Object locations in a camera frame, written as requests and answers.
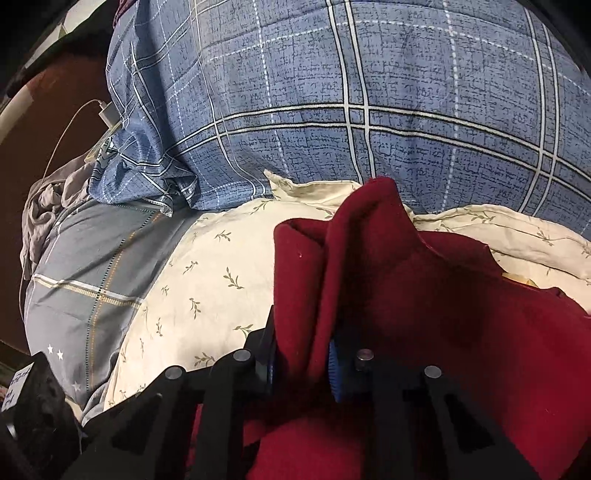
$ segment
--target white grid line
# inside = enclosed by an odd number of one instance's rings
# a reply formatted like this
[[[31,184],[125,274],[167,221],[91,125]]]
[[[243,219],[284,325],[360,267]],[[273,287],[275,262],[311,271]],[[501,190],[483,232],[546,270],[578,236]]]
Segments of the white grid line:
[[[125,70],[127,70],[128,73],[131,73],[131,70],[129,69],[129,66],[127,65],[127,61],[131,58],[131,54],[129,54],[127,57],[123,56],[123,49],[121,49],[121,58],[123,59],[123,66],[125,67],[124,69],[121,69],[121,75],[119,75],[115,81],[111,80],[111,86],[115,87],[115,85],[117,85],[119,83],[119,81],[123,78],[123,75],[125,73]],[[111,75],[111,71],[109,70],[107,72],[107,75]]]
[[[542,68],[542,59],[540,57],[540,46],[538,40],[535,37],[534,23],[532,22],[530,12],[524,7],[525,17],[527,18],[527,24],[530,27],[531,41],[534,45],[535,59],[538,67],[538,87],[540,88],[540,147],[538,149],[538,166],[535,169],[534,178],[531,180],[530,186],[527,189],[527,193],[523,199],[521,207],[518,212],[522,213],[528,202],[532,192],[534,191],[535,185],[538,183],[540,172],[542,171],[542,164],[544,162],[544,140],[546,135],[546,90],[544,86],[544,70]]]
[[[170,47],[174,47],[178,42],[180,42],[181,39],[187,34],[187,32],[189,31],[189,29],[190,29],[190,27],[185,28],[184,31],[172,42],[172,44],[170,45]],[[154,55],[152,55],[150,57],[147,57],[147,58],[149,59],[149,58],[152,58],[152,57],[155,57],[155,56],[156,56],[156,54],[154,54]],[[156,66],[158,63],[160,63],[161,61],[163,61],[164,58],[165,58],[165,56],[162,55],[161,57],[159,57],[158,59],[156,59],[156,61],[154,61],[152,63],[149,63],[147,65],[144,65],[143,67],[140,67],[139,68],[139,71],[141,72],[142,70],[150,69],[150,68]]]
[[[362,124],[351,124],[350,126],[352,128],[357,128],[357,129],[361,129],[361,130],[363,130],[365,128],[365,126]],[[235,135],[235,134],[244,134],[244,133],[258,132],[258,131],[262,132],[262,131],[271,130],[274,128],[308,128],[308,127],[347,128],[348,124],[346,122],[301,122],[301,123],[293,123],[293,124],[260,125],[257,127],[244,127],[244,128],[238,128],[235,130],[225,131],[223,133],[220,133],[220,136],[227,137],[229,135]],[[497,152],[495,150],[490,150],[486,147],[481,147],[480,145],[475,145],[475,144],[471,144],[468,142],[464,142],[462,140],[456,140],[454,138],[442,137],[441,135],[429,134],[429,133],[420,132],[420,131],[416,131],[416,130],[399,130],[399,129],[392,128],[392,127],[385,127],[383,125],[370,125],[370,129],[372,131],[386,132],[386,133],[390,133],[390,134],[394,134],[394,135],[399,135],[401,137],[426,138],[428,140],[435,140],[435,141],[439,141],[442,143],[454,145],[454,146],[460,147],[460,148],[467,148],[468,150],[474,150],[474,151],[489,155],[491,157],[499,158],[501,160],[505,160],[507,162],[519,165],[523,168],[526,168],[527,170],[535,171],[534,166],[529,165],[528,163],[523,162],[517,158],[511,157],[509,155],[505,155],[505,154]],[[186,153],[187,151],[193,150],[195,148],[199,148],[202,145],[205,145],[215,139],[216,139],[216,136],[206,138],[205,140],[200,141],[198,144],[185,149],[183,152],[181,152],[181,154]],[[550,174],[546,173],[545,171],[542,171],[542,172],[540,172],[540,175],[543,177],[548,177]],[[554,178],[554,181],[556,183],[560,183],[564,187],[573,191],[575,194],[579,195],[581,198],[584,198],[588,202],[591,202],[591,197],[589,197],[586,193],[581,192],[576,187],[568,184],[566,181],[559,179],[559,178]]]
[[[457,74],[457,54],[456,54],[456,41],[454,40],[454,29],[452,28],[452,19],[449,15],[449,11],[447,9],[447,2],[443,0],[443,11],[445,12],[446,21],[448,25],[448,32],[449,32],[449,41],[452,46],[452,65],[453,65],[453,91],[454,91],[454,104],[453,104],[453,116],[459,118],[459,90],[458,90],[458,74]],[[457,131],[458,126],[457,124],[453,126],[453,138],[457,140]],[[447,183],[445,186],[445,192],[443,193],[443,201],[441,203],[440,211],[445,210],[445,205],[447,203],[447,197],[449,195],[449,189],[452,185],[452,178],[453,178],[453,167],[456,164],[456,154],[457,148],[452,148],[452,157],[449,162],[449,170],[447,171]]]
[[[154,180],[152,180],[147,173],[144,173],[143,171],[141,171],[139,173],[143,176],[143,178],[148,180],[148,182],[150,182],[154,187],[156,187],[160,191],[160,193],[162,193],[162,195],[164,195],[166,198],[171,198],[168,191],[164,190],[160,185],[158,185]]]
[[[195,46],[195,49],[197,50],[197,44],[195,43],[195,37],[194,36],[193,36],[193,45]],[[226,147],[224,147],[224,145],[223,145],[222,136],[221,136],[221,134],[219,132],[219,128],[217,127],[218,123],[221,122],[222,125],[224,126],[224,130],[225,131],[228,131],[228,127],[226,126],[226,119],[223,116],[223,112],[220,111],[220,117],[221,118],[219,120],[216,120],[215,107],[213,106],[212,96],[209,93],[209,89],[210,89],[211,85],[209,85],[207,83],[207,79],[205,77],[205,71],[203,70],[203,65],[202,65],[201,61],[199,60],[199,56],[197,56],[197,62],[199,64],[199,66],[198,66],[197,69],[201,71],[201,74],[203,76],[203,83],[205,85],[205,90],[207,92],[207,98],[209,100],[209,106],[210,106],[211,111],[212,111],[213,127],[214,127],[214,130],[216,132],[216,135],[215,135],[214,138],[217,139],[217,143],[219,144],[219,147],[222,150],[222,154],[224,156],[224,159],[226,160],[226,162],[228,163],[228,165],[230,165],[230,168],[234,171],[234,173],[236,173],[236,175],[238,175],[240,178],[242,178],[243,180],[247,181],[251,185],[251,187],[252,187],[251,200],[252,200],[256,196],[256,186],[255,186],[254,182],[251,181],[251,179],[245,177],[244,175],[247,175],[247,176],[251,177],[253,180],[256,180],[259,183],[259,185],[261,186],[261,189],[262,189],[262,194],[265,193],[265,186],[263,185],[263,183],[262,183],[262,181],[260,179],[254,177],[252,174],[248,173],[247,171],[245,171],[240,166],[240,164],[238,163],[238,160],[236,159],[236,155],[235,155],[235,153],[234,153],[234,151],[232,149],[232,143],[230,142],[230,138],[228,137],[228,143],[230,145],[230,149],[232,150],[232,157],[234,158],[234,163],[236,164],[236,167],[234,167],[234,165],[232,165],[232,162],[230,161],[230,158],[228,157],[228,152],[226,151]]]
[[[162,23],[162,17],[160,17],[160,29],[162,30],[162,35],[163,36],[166,36],[166,33],[164,32],[164,24]],[[169,47],[166,47],[166,55],[165,56],[166,56],[166,58],[168,58],[168,69],[170,71],[170,76],[173,79],[173,89],[174,89],[174,93],[175,93],[175,97],[176,97],[176,102],[177,102],[178,118],[181,121],[181,130],[182,130],[183,135],[184,135],[183,120],[181,118],[181,108],[180,108],[180,104],[178,103],[178,95],[176,95],[176,93],[177,93],[177,85],[176,85],[176,83],[177,82],[176,82],[176,79],[174,78],[173,63],[170,60],[170,48]],[[170,168],[171,165],[172,165],[172,161],[169,162],[168,167],[165,168],[165,170],[168,170],[168,168]]]
[[[158,54],[160,54],[160,53],[161,53],[161,52],[162,52],[162,51],[163,51],[163,50],[166,48],[166,46],[168,45],[168,42],[170,42],[170,41],[171,41],[171,40],[174,38],[174,36],[177,34],[177,32],[178,32],[178,31],[179,31],[179,30],[180,30],[180,29],[181,29],[181,28],[182,28],[182,27],[185,25],[185,23],[187,23],[187,22],[189,21],[189,19],[190,19],[192,16],[193,16],[193,9],[189,9],[189,15],[187,16],[187,18],[185,18],[185,19],[184,19],[184,20],[183,20],[183,21],[182,21],[182,22],[181,22],[181,23],[178,25],[178,27],[176,28],[176,30],[175,30],[174,32],[172,32],[172,33],[170,34],[170,36],[169,36],[169,37],[168,37],[166,40],[164,40],[164,43],[162,43],[162,45],[160,46],[160,48],[159,48],[158,50],[156,50],[154,53],[152,53],[152,54],[148,55],[147,57],[141,57],[140,59],[137,59],[137,60],[136,60],[136,63],[137,63],[137,62],[139,62],[139,61],[149,60],[149,59],[151,59],[151,58],[153,58],[153,57],[156,57],[156,56],[158,56]]]
[[[271,103],[271,88],[269,87],[269,74],[267,72],[267,62],[265,61],[265,50],[263,49],[263,41],[262,41],[262,28],[261,28],[261,19],[258,14],[258,8],[256,6],[256,0],[252,0],[252,6],[255,9],[255,18],[256,18],[256,28],[258,30],[259,35],[259,46],[261,48],[261,61],[262,61],[262,72],[265,77],[265,87],[267,89],[267,105],[269,108],[273,108],[273,104]],[[275,114],[271,114],[271,123],[275,123]],[[277,131],[273,132],[275,137],[275,143],[277,148],[279,149],[279,156],[281,157],[281,164],[283,166],[283,171],[285,174],[289,174],[289,168],[287,168],[287,163],[285,162],[285,156],[283,154],[283,146],[281,145],[281,141],[279,140],[279,135],[277,135]]]
[[[351,128],[351,118],[349,112],[349,78],[347,77],[347,67],[345,65],[345,57],[343,56],[343,47],[340,44],[338,24],[335,19],[335,7],[332,0],[326,0],[326,6],[329,11],[330,26],[335,38],[336,51],[339,55],[340,72],[343,83],[343,110],[345,111],[345,125],[347,127],[347,139],[349,141],[349,154],[351,155],[351,163],[357,174],[357,180],[363,184],[363,177],[357,165],[357,155],[355,154],[355,143],[353,142],[353,129]]]
[[[344,26],[348,25],[348,22],[338,22],[338,23],[335,23],[335,24],[336,24],[337,27],[344,27]],[[436,25],[420,25],[420,24],[412,24],[412,23],[409,23],[409,22],[402,22],[402,21],[395,21],[395,20],[356,20],[355,21],[355,24],[357,24],[357,25],[360,25],[360,24],[397,25],[399,27],[415,28],[415,29],[418,29],[418,30],[433,30],[433,31],[439,31],[439,32],[447,32],[448,31],[448,29],[443,28],[443,27],[438,27]],[[277,41],[289,40],[291,38],[300,37],[302,35],[309,35],[311,33],[316,33],[316,32],[323,31],[323,30],[328,30],[329,28],[331,28],[330,25],[325,25],[323,27],[312,28],[310,30],[305,30],[305,31],[302,31],[302,32],[297,32],[297,33],[292,33],[290,35],[279,35],[278,37],[273,37],[273,38],[269,38],[268,40],[265,40],[265,44],[269,44],[269,43],[273,43],[273,42],[277,42]],[[491,45],[491,46],[496,47],[496,48],[501,48],[504,51],[507,51],[509,53],[512,53],[514,55],[517,55],[518,57],[522,57],[522,58],[524,58],[526,60],[535,61],[535,58],[530,57],[529,55],[526,55],[525,53],[522,53],[522,52],[520,52],[518,50],[515,50],[513,48],[509,48],[509,47],[507,47],[505,45],[500,45],[499,43],[496,43],[496,42],[494,42],[492,40],[488,40],[486,38],[477,37],[477,36],[474,36],[474,35],[470,35],[468,33],[460,32],[458,30],[453,30],[453,34],[454,34],[455,38],[458,38],[458,37],[460,37],[460,38],[468,38],[468,39],[473,40],[473,41],[478,42],[478,43],[483,43],[483,44],[486,44],[486,45]],[[258,47],[258,45],[250,45],[250,46],[247,46],[247,47],[239,48],[238,50],[230,51],[228,53],[223,53],[221,55],[213,56],[213,57],[205,60],[205,62],[203,62],[203,64],[205,65],[205,64],[208,64],[208,63],[210,63],[212,61],[220,60],[220,59],[223,59],[225,57],[230,57],[232,55],[243,53],[245,51],[252,50],[253,48],[257,48],[257,47]],[[548,70],[551,69],[551,67],[549,65],[546,65],[544,63],[542,64],[542,66],[544,68],[548,69]],[[582,88],[574,80],[571,80],[570,78],[568,78],[566,75],[562,74],[561,72],[558,72],[557,74],[558,74],[559,77],[564,78],[567,82],[569,82],[572,85],[574,85],[575,87],[577,87],[585,95],[591,97],[591,94],[587,90],[585,90],[584,88]]]
[[[193,44],[195,45],[195,34],[193,31],[193,20],[191,19],[191,33],[193,34]],[[183,120],[181,119],[181,116],[179,114],[178,116],[180,124],[181,124],[181,130],[183,132],[183,135],[185,135],[184,133],[184,126],[183,126]],[[209,186],[210,190],[213,190],[214,193],[216,194],[216,207],[219,207],[220,205],[220,197],[219,194],[217,192],[217,188],[215,188],[211,183],[209,183],[209,181],[207,180],[207,176],[204,176],[201,174],[201,169],[199,169],[199,164],[198,162],[195,162],[193,160],[193,154],[189,153],[189,160],[191,160],[191,162],[193,162],[194,167],[197,169],[197,173],[198,175],[195,175],[195,179],[189,184],[187,185],[185,188],[181,189],[182,193],[185,193],[187,191],[189,191],[191,188],[194,188],[197,183],[199,182],[199,179],[203,179],[205,181],[205,183]]]
[[[167,1],[168,1],[168,0],[164,0],[164,2],[162,3],[162,5],[160,5],[160,7],[159,7],[159,8],[156,10],[156,13],[155,13],[153,16],[151,16],[147,22],[138,23],[137,25],[135,25],[135,27],[143,27],[144,25],[149,25],[149,24],[150,24],[150,22],[151,22],[151,21],[152,21],[154,18],[156,18],[156,17],[158,16],[158,14],[160,13],[160,11],[162,10],[162,7],[163,7],[164,5],[166,5],[166,2],[167,2]]]
[[[202,0],[201,2],[197,3],[197,0],[193,0],[193,4],[194,4],[194,8],[195,8],[195,12],[197,12],[197,6],[202,4],[203,1],[207,1],[207,0]],[[202,48],[201,48],[201,31],[199,30],[199,16],[197,14],[195,14],[195,22],[194,24],[197,26],[197,40],[199,42],[199,48],[197,48],[197,45],[195,45],[195,50],[197,51],[197,55],[200,57],[201,56],[201,52],[202,52]],[[191,30],[194,30],[193,28],[193,19],[191,19]],[[195,42],[195,32],[193,32],[193,42]]]
[[[211,5],[211,6],[207,7],[207,8],[204,8],[204,9],[203,9],[203,10],[201,10],[200,12],[199,12],[199,11],[197,11],[197,12],[195,13],[195,17],[199,18],[199,15],[201,15],[201,14],[204,14],[205,12],[207,12],[208,10],[211,10],[212,8],[219,7],[220,5],[222,5],[222,4],[225,4],[227,1],[228,1],[228,0],[222,0],[221,2],[218,2],[218,3],[216,3],[215,5]]]
[[[349,23],[349,32],[351,34],[351,42],[353,43],[353,54],[355,55],[355,64],[357,65],[357,73],[359,75],[359,83],[361,84],[361,94],[363,97],[363,123],[365,146],[368,149],[369,157],[369,172],[371,177],[375,178],[375,159],[374,151],[371,148],[369,141],[369,99],[368,89],[365,84],[365,76],[363,75],[363,65],[361,63],[361,52],[359,51],[359,41],[357,39],[357,29],[355,28],[355,19],[353,17],[353,8],[351,7],[351,1],[345,0],[345,10],[347,12],[347,19]]]
[[[552,150],[552,166],[550,167],[550,176],[548,177],[548,182],[546,182],[546,188],[544,189],[542,198],[538,202],[538,206],[535,208],[534,213],[532,214],[534,217],[538,214],[540,207],[545,202],[546,197],[548,196],[548,191],[550,190],[550,185],[552,184],[552,179],[554,178],[554,169],[556,168],[556,160],[558,158],[558,140],[560,138],[560,101],[558,99],[559,92],[558,76],[556,75],[556,62],[554,60],[554,51],[552,50],[552,43],[550,41],[548,29],[543,23],[542,27],[544,29],[548,54],[550,55],[550,64],[552,65],[552,83],[554,84],[554,148]]]
[[[138,9],[137,4],[134,5],[134,7],[135,7],[135,10],[137,11],[137,9]],[[133,15],[130,15],[129,16],[129,21],[127,22],[127,25],[119,30],[121,32],[121,34],[117,37],[117,42],[119,42],[119,48],[121,48],[121,45],[123,43],[123,42],[120,42],[121,37],[127,33],[127,29],[131,25],[131,22],[133,21],[133,19],[134,19],[134,16]],[[105,66],[105,72],[109,73],[111,71],[111,68],[112,67],[113,67],[113,64],[112,63],[109,63],[109,59],[107,58],[107,65]]]
[[[306,109],[330,109],[330,108],[344,108],[344,104],[343,103],[309,103],[309,104],[302,104],[302,105],[277,106],[272,109],[267,108],[267,109],[251,111],[251,112],[233,113],[232,115],[228,115],[226,117],[226,120],[230,121],[230,120],[235,120],[237,118],[243,118],[246,116],[267,115],[271,112],[292,112],[292,111],[306,110]],[[349,108],[350,109],[363,109],[363,105],[357,105],[354,103],[350,103]],[[449,122],[449,123],[453,123],[455,125],[461,125],[462,127],[473,128],[475,130],[479,130],[479,131],[482,131],[482,132],[485,132],[485,133],[488,133],[491,135],[496,135],[498,137],[506,138],[507,140],[518,143],[519,145],[523,145],[524,147],[534,150],[536,152],[539,149],[538,145],[534,145],[533,143],[523,140],[522,138],[508,134],[508,133],[503,132],[501,130],[496,130],[495,128],[491,128],[486,125],[481,125],[481,124],[477,124],[474,122],[470,122],[470,121],[464,120],[462,118],[455,118],[452,116],[442,115],[440,113],[434,113],[434,112],[424,112],[421,110],[410,110],[410,109],[404,109],[404,108],[378,106],[378,105],[370,105],[369,110],[375,111],[375,112],[394,113],[394,114],[398,114],[398,115],[415,115],[415,116],[419,116],[419,117],[423,117],[423,118],[430,118],[430,119],[437,120],[437,121]],[[199,128],[198,130],[189,134],[187,137],[176,142],[174,145],[172,145],[168,149],[168,151],[172,150],[175,147],[178,147],[182,143],[187,142],[188,140],[199,135],[200,133],[202,133],[210,128],[213,128],[213,127],[214,127],[214,123],[212,122],[208,125],[205,125],[205,126]],[[187,151],[187,149],[181,151],[179,154],[182,154],[186,151]],[[552,152],[544,150],[544,155],[551,157]],[[581,169],[576,167],[574,164],[568,162],[567,160],[565,160],[561,157],[557,157],[557,161],[559,163],[562,163],[563,165],[565,165],[569,169],[573,170],[578,175],[585,178],[587,181],[591,181],[591,176],[589,176],[587,173],[585,173],[584,171],[582,171]]]
[[[465,38],[469,38],[471,40],[474,40],[476,42],[481,42],[487,45],[492,45],[493,47],[497,47],[497,48],[502,48],[505,51],[508,51],[512,54],[517,55],[518,57],[522,57],[526,60],[529,61],[535,61],[535,58],[530,57],[529,55],[526,55],[525,53],[522,53],[520,51],[514,50],[513,48],[509,48],[506,47],[504,45],[499,45],[498,43],[495,43],[491,40],[487,40],[485,38],[480,38],[480,37],[475,37],[473,35],[469,35],[467,33],[464,32],[456,32],[457,35],[459,35],[460,37],[465,37]],[[552,70],[552,67],[550,65],[546,65],[545,63],[542,63],[543,68],[547,69],[547,70]],[[581,87],[577,82],[575,82],[574,80],[571,80],[570,78],[568,78],[566,75],[562,74],[561,72],[557,72],[557,75],[561,78],[564,78],[567,82],[572,83],[575,87],[577,87],[581,92],[583,92],[586,96],[591,97],[591,94],[589,94],[589,92],[587,90],[585,90],[583,87]]]
[[[591,218],[587,221],[587,224],[585,224],[584,228],[581,230],[581,233],[579,233],[579,235],[583,235],[589,225],[591,225]]]
[[[142,77],[142,74],[138,71],[138,64],[135,60],[135,52],[134,52],[134,45],[133,44],[129,44],[131,46],[131,59],[132,59],[132,65],[133,68],[135,70],[135,72],[138,75],[139,81],[142,83],[143,87],[144,87],[144,91],[146,93],[146,95],[148,96],[148,99],[150,100],[150,103],[152,104],[152,108],[154,109],[154,112],[156,112],[156,106],[154,105],[154,101],[152,100],[152,97],[150,95],[150,92],[148,91],[148,87],[146,86],[145,82],[144,82],[144,78]],[[158,138],[160,139],[160,147],[164,150],[164,144],[162,142],[162,135],[160,135],[160,130],[156,127],[156,122],[154,121],[154,119],[152,118],[152,116],[150,115],[150,113],[148,112],[148,109],[146,108],[146,106],[143,104],[143,102],[140,99],[139,96],[139,91],[135,85],[134,82],[134,75],[132,74],[131,76],[131,85],[134,89],[135,92],[135,96],[138,99],[138,102],[140,103],[140,106],[142,108],[142,110],[144,111],[144,113],[146,114],[146,117],[150,120],[150,123],[152,124],[152,127],[154,127],[154,129],[156,130],[156,133],[158,134]],[[167,154],[166,152],[163,152],[163,158],[166,158]]]

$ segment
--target red blanket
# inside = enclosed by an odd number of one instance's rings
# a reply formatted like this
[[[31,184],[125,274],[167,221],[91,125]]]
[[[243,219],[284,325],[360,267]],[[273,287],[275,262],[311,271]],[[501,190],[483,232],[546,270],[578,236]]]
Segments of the red blanket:
[[[354,322],[363,345],[438,365],[494,419],[543,480],[569,467],[591,426],[590,318],[559,289],[501,277],[488,247],[418,234],[392,180],[354,192],[330,222],[275,229],[274,316],[284,379],[245,441],[250,480],[357,480],[371,412],[337,405],[329,340]]]

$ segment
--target black mechanical part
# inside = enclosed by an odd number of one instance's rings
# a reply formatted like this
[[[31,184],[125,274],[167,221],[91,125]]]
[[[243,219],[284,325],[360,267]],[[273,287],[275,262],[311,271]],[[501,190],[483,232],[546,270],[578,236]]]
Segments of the black mechanical part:
[[[540,480],[493,421],[434,366],[420,371],[373,355],[354,328],[334,335],[341,399],[370,398],[375,438],[366,463],[377,480]],[[363,368],[359,366],[362,352]]]
[[[2,417],[33,470],[44,480],[59,480],[80,455],[80,425],[45,354],[32,360],[16,403]]]
[[[265,329],[251,332],[245,348],[213,366],[186,372],[168,367],[143,392],[90,420],[88,446],[63,480],[185,478],[196,408],[202,404],[192,480],[238,480],[256,456],[242,448],[242,412],[271,391],[275,352],[272,312]]]

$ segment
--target pillowcase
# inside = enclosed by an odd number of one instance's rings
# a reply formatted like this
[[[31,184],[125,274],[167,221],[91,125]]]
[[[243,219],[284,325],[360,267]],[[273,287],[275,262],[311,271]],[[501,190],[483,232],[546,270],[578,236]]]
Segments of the pillowcase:
[[[263,328],[273,302],[273,230],[300,217],[329,220],[359,184],[294,184],[269,172],[273,199],[205,213],[185,233],[136,313],[105,397],[105,408],[142,391],[170,365],[212,365]],[[495,205],[415,215],[418,230],[449,231],[491,246],[517,281],[558,286],[591,310],[591,244],[551,222]]]

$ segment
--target blue plaid bedsheet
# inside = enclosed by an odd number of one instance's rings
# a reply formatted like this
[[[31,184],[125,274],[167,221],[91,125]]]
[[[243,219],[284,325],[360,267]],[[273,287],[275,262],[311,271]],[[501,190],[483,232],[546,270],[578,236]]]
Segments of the blue plaid bedsheet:
[[[386,175],[417,213],[493,203],[591,239],[591,80],[512,0],[138,0],[106,75],[100,202]]]

